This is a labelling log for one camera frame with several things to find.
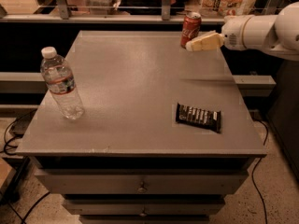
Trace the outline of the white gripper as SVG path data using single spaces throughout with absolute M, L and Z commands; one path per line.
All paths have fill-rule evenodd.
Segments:
M 187 51 L 213 50 L 223 44 L 230 50 L 250 49 L 246 43 L 245 31 L 253 15 L 226 16 L 221 27 L 221 35 L 215 30 L 201 33 L 198 37 L 186 43 Z

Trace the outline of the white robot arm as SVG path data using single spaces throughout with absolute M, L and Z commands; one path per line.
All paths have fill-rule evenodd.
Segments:
M 221 33 L 210 31 L 186 44 L 188 51 L 256 49 L 289 61 L 299 61 L 299 2 L 277 15 L 226 16 Z

